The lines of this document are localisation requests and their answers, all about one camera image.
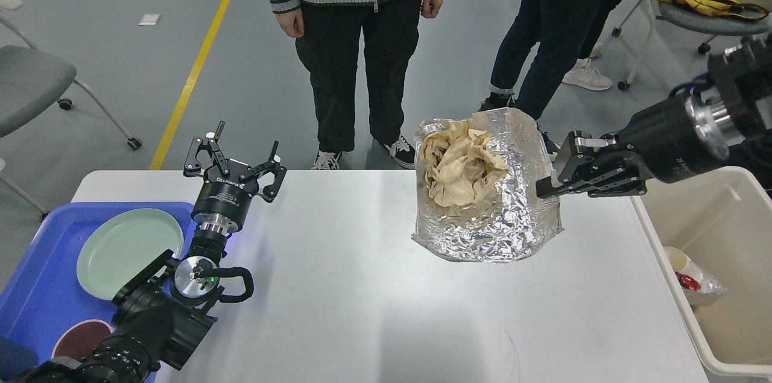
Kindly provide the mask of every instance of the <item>robotic arm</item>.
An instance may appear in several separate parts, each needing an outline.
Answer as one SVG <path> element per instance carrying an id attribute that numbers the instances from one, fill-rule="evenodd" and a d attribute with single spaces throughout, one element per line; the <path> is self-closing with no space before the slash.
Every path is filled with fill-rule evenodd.
<path id="1" fill-rule="evenodd" d="M 129 281 L 112 302 L 118 307 L 112 323 L 116 331 L 82 361 L 58 358 L 47 361 L 19 379 L 19 383 L 138 383 L 160 369 L 160 361 L 179 370 L 198 347 L 216 318 L 207 312 L 217 303 L 237 303 L 251 297 L 253 279 L 246 268 L 220 268 L 224 248 L 233 232 L 242 229 L 254 196 L 273 202 L 286 168 L 276 155 L 278 142 L 267 161 L 249 166 L 226 159 L 218 146 L 224 122 L 215 133 L 195 138 L 185 163 L 186 177 L 203 177 L 204 185 L 191 212 L 196 230 L 183 259 L 168 250 Z M 209 154 L 212 166 L 201 173 L 197 156 Z M 273 182 L 260 188 L 258 179 L 272 174 Z M 163 275 L 155 273 L 163 268 Z M 169 290 L 163 285 L 171 276 Z M 220 279 L 241 277 L 245 292 L 223 295 Z"/>
<path id="2" fill-rule="evenodd" d="M 705 103 L 700 92 L 717 87 Z M 572 131 L 540 198 L 586 192 L 591 198 L 646 193 L 645 181 L 679 182 L 726 164 L 729 146 L 772 128 L 772 34 L 708 59 L 708 73 L 680 84 L 667 100 L 635 113 L 622 130 L 594 139 Z"/>

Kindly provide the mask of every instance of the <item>chair caster wheel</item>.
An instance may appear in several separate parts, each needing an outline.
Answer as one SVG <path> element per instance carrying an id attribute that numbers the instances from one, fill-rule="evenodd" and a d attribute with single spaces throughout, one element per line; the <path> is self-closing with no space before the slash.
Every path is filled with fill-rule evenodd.
<path id="1" fill-rule="evenodd" d="M 69 98 L 60 98 L 56 100 L 56 103 L 59 105 L 59 108 L 63 110 L 69 110 L 72 108 L 72 100 Z"/>
<path id="2" fill-rule="evenodd" d="M 138 150 L 142 146 L 142 141 L 138 138 L 130 138 L 126 140 L 126 144 L 129 145 L 131 150 Z"/>

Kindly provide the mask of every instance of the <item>blue tray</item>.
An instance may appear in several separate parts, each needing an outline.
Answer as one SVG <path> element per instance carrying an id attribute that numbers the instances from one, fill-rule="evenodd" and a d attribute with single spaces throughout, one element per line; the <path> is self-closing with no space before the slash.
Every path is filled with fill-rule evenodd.
<path id="1" fill-rule="evenodd" d="M 195 223 L 187 202 L 81 202 L 62 205 L 41 224 L 30 247 L 0 294 L 0 336 L 38 355 L 51 357 L 56 341 L 72 325 L 99 319 L 110 323 L 116 307 L 85 292 L 75 267 L 80 249 L 105 221 L 128 210 L 157 208 L 169 213 L 190 246 Z"/>

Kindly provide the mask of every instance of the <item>sneaker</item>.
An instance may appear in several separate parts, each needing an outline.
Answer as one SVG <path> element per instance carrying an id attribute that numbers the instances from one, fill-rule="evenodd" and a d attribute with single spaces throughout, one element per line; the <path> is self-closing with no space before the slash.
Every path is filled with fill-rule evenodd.
<path id="1" fill-rule="evenodd" d="M 391 145 L 382 144 L 381 142 L 378 143 L 388 149 L 388 155 L 395 163 L 405 169 L 416 168 L 416 149 L 408 143 L 407 139 L 405 139 L 402 134 L 400 134 L 397 141 Z"/>
<path id="2" fill-rule="evenodd" d="M 480 108 L 477 111 L 487 112 L 488 110 L 501 109 L 507 106 L 515 106 L 515 100 L 512 98 L 512 95 L 499 95 L 498 93 L 491 92 L 490 97 L 480 101 Z"/>
<path id="3" fill-rule="evenodd" d="M 314 166 L 311 166 L 312 171 L 337 171 L 340 169 L 340 152 L 317 152 L 317 160 L 314 161 Z"/>
<path id="4" fill-rule="evenodd" d="M 592 59 L 577 59 L 574 68 L 563 76 L 563 83 L 576 84 L 588 90 L 606 90 L 614 84 L 592 65 Z"/>
<path id="5" fill-rule="evenodd" d="M 537 130 L 541 134 L 541 138 L 544 141 L 544 147 L 546 147 L 546 153 L 549 155 L 549 161 L 554 162 L 555 157 L 557 157 L 558 151 L 560 151 L 560 145 L 556 144 L 552 139 L 549 138 L 548 135 L 546 135 L 546 131 L 542 131 L 538 125 Z"/>
<path id="6" fill-rule="evenodd" d="M 599 55 L 601 55 L 601 48 L 603 48 L 603 44 L 600 42 L 596 43 L 592 46 L 592 50 L 590 50 L 590 56 L 588 56 L 590 59 L 595 59 Z"/>

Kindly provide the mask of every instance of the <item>green plate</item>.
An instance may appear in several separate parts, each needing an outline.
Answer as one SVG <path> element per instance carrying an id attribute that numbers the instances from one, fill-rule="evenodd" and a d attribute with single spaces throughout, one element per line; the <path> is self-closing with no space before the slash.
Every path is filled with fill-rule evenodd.
<path id="1" fill-rule="evenodd" d="M 140 208 L 99 226 L 78 256 L 78 282 L 102 300 L 115 294 L 163 251 L 179 255 L 184 242 L 179 223 L 169 213 Z"/>

